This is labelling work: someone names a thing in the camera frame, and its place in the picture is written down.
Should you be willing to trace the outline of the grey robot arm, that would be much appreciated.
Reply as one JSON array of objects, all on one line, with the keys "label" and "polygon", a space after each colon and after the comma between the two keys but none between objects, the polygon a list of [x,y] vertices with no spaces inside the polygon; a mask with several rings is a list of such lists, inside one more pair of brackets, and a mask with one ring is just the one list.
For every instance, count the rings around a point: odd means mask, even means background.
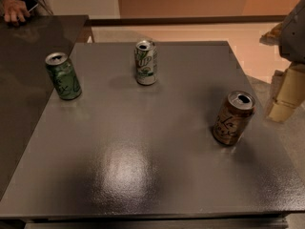
[{"label": "grey robot arm", "polygon": [[291,62],[305,63],[305,0],[300,0],[283,21],[279,54]]}]

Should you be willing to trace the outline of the person's bare hand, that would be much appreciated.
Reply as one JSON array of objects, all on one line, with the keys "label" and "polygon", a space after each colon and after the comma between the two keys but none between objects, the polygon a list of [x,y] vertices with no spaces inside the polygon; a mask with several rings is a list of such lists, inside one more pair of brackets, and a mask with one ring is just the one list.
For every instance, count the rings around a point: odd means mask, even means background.
[{"label": "person's bare hand", "polygon": [[31,15],[22,0],[3,0],[4,20],[15,27],[25,23]]}]

